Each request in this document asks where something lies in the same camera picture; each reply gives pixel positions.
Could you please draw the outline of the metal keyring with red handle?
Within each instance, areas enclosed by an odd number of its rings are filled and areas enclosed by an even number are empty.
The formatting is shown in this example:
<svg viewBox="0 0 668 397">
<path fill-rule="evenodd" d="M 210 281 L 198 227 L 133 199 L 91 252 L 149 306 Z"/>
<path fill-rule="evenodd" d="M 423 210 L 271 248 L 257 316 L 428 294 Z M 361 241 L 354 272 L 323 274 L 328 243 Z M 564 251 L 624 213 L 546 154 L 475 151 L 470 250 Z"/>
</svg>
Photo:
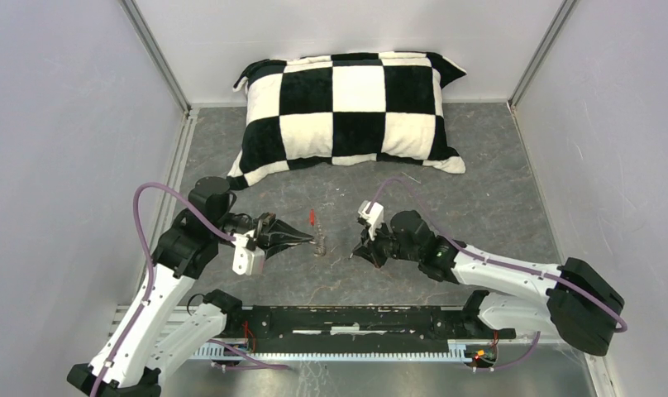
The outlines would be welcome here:
<svg viewBox="0 0 668 397">
<path fill-rule="evenodd" d="M 313 245 L 315 256 L 325 256 L 327 254 L 326 236 L 315 211 L 310 210 L 310 223 L 313 228 Z"/>
</svg>

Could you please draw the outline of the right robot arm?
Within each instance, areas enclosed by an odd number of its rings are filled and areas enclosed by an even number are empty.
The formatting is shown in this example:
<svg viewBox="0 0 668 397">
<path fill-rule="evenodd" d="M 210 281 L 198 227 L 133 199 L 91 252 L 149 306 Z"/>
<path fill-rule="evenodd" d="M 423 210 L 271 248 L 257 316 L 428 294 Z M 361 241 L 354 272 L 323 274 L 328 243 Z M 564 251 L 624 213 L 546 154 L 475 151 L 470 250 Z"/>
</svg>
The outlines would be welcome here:
<svg viewBox="0 0 668 397">
<path fill-rule="evenodd" d="M 460 316 L 471 337 L 512 328 L 558 336 L 584 353 L 605 356 L 614 334 L 625 328 L 618 321 L 623 297 L 581 259 L 559 265 L 497 256 L 434 233 L 414 210 L 385 222 L 378 203 L 364 202 L 358 222 L 364 229 L 353 256 L 377 268 L 389 259 L 414 262 L 432 280 L 476 288 L 478 299 Z"/>
</svg>

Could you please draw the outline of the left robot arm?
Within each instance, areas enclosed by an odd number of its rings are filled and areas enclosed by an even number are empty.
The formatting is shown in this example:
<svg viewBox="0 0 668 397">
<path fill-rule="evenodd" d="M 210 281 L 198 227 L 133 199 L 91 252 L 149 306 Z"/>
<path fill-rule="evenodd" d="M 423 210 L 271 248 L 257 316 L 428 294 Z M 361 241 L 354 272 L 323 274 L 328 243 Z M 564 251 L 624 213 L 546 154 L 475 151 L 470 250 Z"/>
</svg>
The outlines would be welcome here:
<svg viewBox="0 0 668 397">
<path fill-rule="evenodd" d="M 220 177 L 200 179 L 187 197 L 155 183 L 184 204 L 149 250 L 141 222 L 135 221 L 146 275 L 128 312 L 100 352 L 74 365 L 67 381 L 87 396 L 158 396 L 167 379 L 200 347 L 221 334 L 233 337 L 243 326 L 241 301 L 220 290 L 203 296 L 187 320 L 166 337 L 160 334 L 180 300 L 193 287 L 222 245 L 231 246 L 238 275 L 256 275 L 265 260 L 314 236 L 291 227 L 273 213 L 257 218 L 233 213 L 236 194 Z"/>
</svg>

